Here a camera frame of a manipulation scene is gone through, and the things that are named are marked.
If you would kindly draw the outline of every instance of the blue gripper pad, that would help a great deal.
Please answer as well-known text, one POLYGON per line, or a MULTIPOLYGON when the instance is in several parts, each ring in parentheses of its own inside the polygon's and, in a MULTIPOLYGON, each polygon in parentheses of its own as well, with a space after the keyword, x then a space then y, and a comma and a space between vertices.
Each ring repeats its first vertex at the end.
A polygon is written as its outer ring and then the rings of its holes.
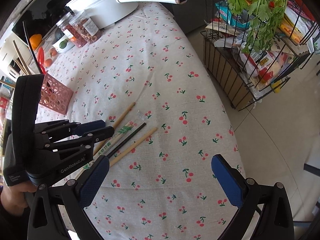
POLYGON ((240 208, 243 204, 242 189, 231 173, 232 168, 226 161, 226 164, 224 164, 222 159, 225 161, 220 154, 213 156, 211 160, 211 169, 231 205, 240 208))
POLYGON ((79 190, 79 206, 83 209, 91 205, 102 182, 109 172, 109 158, 101 155, 90 169, 84 172, 91 172, 90 177, 83 183, 79 190))
POLYGON ((106 123, 103 120, 97 120, 93 122, 82 123, 73 131, 73 134, 82 136, 84 133, 97 130, 106 127, 106 123))

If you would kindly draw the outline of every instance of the cherry print tablecloth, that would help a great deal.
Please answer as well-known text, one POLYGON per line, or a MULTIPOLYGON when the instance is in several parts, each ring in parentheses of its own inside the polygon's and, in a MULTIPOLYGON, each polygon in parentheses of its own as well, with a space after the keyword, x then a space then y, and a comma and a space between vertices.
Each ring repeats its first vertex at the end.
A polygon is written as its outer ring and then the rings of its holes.
POLYGON ((49 73, 75 93, 66 116, 39 107, 37 122, 112 125, 135 101, 122 125, 141 124, 143 115, 147 126, 133 139, 159 128, 110 169, 85 209, 105 239, 218 238, 236 208, 215 179, 211 158, 220 153, 243 173, 242 163, 220 98, 164 7, 140 3, 99 41, 59 55, 49 73))

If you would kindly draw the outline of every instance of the chopstick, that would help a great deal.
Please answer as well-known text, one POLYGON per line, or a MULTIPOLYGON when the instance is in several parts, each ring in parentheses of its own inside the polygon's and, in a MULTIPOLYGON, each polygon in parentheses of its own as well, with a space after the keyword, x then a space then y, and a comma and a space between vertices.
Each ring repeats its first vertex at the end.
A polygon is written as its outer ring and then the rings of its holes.
POLYGON ((22 64, 21 64, 17 59, 15 60, 15 63, 18 65, 18 67, 21 69, 21 71, 22 71, 25 75, 28 75, 28 74, 26 73, 26 71, 24 70, 22 64))
POLYGON ((0 83, 2 83, 2 84, 4 84, 4 85, 6 85, 6 86, 8 86, 8 87, 11 87, 11 88, 15 88, 15 87, 16 87, 15 85, 10 84, 10 83, 5 82, 5 81, 2 81, 2 80, 0 80, 0 83))
POLYGON ((151 134, 153 134, 158 128, 154 127, 149 132, 140 137, 135 143, 130 145, 127 149, 125 149, 121 154, 119 154, 116 158, 110 161, 110 167, 115 165, 119 160, 121 160, 124 156, 126 156, 132 149, 137 147, 140 143, 142 143, 146 138, 148 138, 151 134))
MULTIPOLYGON (((97 153, 98 155, 93 156, 93 161, 95 162, 100 155, 104 154, 110 147, 112 147, 120 138, 134 126, 133 122, 128 122, 124 125, 113 137, 111 137, 110 141, 107 142, 97 153)), ((76 179, 84 172, 85 168, 81 168, 76 175, 76 179)))
POLYGON ((29 39, 29 35, 28 35, 28 31, 27 31, 27 27, 26 27, 26 21, 23 21, 23 22, 22 22, 22 25, 23 25, 23 29, 24 29, 24 35, 26 36, 27 43, 28 43, 28 46, 29 46, 29 50, 30 50, 30 52, 31 52, 31 55, 32 55, 32 57, 33 57, 33 60, 35 61, 36 66, 37 66, 40 74, 45 74, 45 73, 42 73, 42 70, 41 70, 41 68, 40 68, 40 66, 39 66, 38 60, 37 60, 37 58, 36 58, 36 55, 35 55, 35 53, 33 52, 33 49, 32 49, 32 46, 31 46, 31 42, 30 42, 30 39, 29 39))
POLYGON ((23 65, 24 70, 27 72, 28 75, 31 75, 31 72, 28 69, 28 66, 27 66, 26 62, 24 61, 24 59, 23 59, 23 57, 22 57, 22 55, 21 55, 21 53, 20 53, 20 51, 18 49, 18 46, 17 46, 15 40, 13 40, 12 43, 13 43, 14 49, 16 50, 16 53, 18 54, 18 57, 19 57, 19 59, 21 61, 21 64, 23 65))
POLYGON ((147 124, 145 122, 142 125, 140 125, 126 139, 124 139, 116 148, 114 148, 110 153, 108 153, 107 157, 110 159, 123 145, 125 145, 133 136, 135 136, 146 125, 147 124))
POLYGON ((124 125, 111 139, 108 141, 97 153, 98 155, 104 154, 110 147, 112 147, 120 138, 130 131, 134 127, 134 123, 132 121, 128 122, 124 125))
MULTIPOLYGON (((115 123, 113 124, 113 128, 116 129, 117 126, 122 122, 122 120, 125 118, 125 116, 129 113, 129 111, 131 110, 131 108, 134 107, 134 105, 136 104, 136 102, 132 102, 128 108, 124 111, 124 113, 119 117, 119 119, 117 121, 115 121, 115 123)), ((108 141, 109 139, 105 139, 104 141, 100 142, 98 144, 97 147, 95 147, 94 151, 93 151, 93 156, 95 156, 97 154, 98 151, 100 151, 100 149, 102 148, 102 146, 108 141)))

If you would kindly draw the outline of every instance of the tile floor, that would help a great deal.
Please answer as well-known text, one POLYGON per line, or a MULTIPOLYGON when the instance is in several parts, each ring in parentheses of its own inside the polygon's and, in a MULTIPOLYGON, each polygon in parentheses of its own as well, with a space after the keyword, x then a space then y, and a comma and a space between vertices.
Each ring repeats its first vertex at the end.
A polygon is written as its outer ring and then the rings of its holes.
MULTIPOLYGON (((187 35, 199 58, 203 57, 203 37, 197 29, 187 35)), ((306 66, 291 73, 278 94, 271 93, 255 107, 240 112, 212 78, 235 130, 247 177, 274 185, 280 181, 287 191, 294 220, 310 221, 320 196, 320 178, 303 170, 311 151, 320 152, 320 76, 314 55, 306 66)), ((296 238, 303 229, 295 228, 296 238)))

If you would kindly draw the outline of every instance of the yellow package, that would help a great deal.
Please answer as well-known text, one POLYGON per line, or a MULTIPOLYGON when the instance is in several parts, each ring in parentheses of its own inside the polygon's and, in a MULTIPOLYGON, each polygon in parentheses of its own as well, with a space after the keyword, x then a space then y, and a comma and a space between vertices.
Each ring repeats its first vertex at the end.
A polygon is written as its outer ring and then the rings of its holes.
MULTIPOLYGON (((285 20, 285 18, 282 19, 279 29, 285 34, 287 35, 287 37, 290 37, 291 32, 293 30, 293 26, 291 26, 288 21, 285 20)), ((292 36, 291 36, 291 40, 294 44, 299 45, 300 41, 302 40, 303 36, 301 34, 301 32, 298 31, 297 28, 294 29, 292 36)))

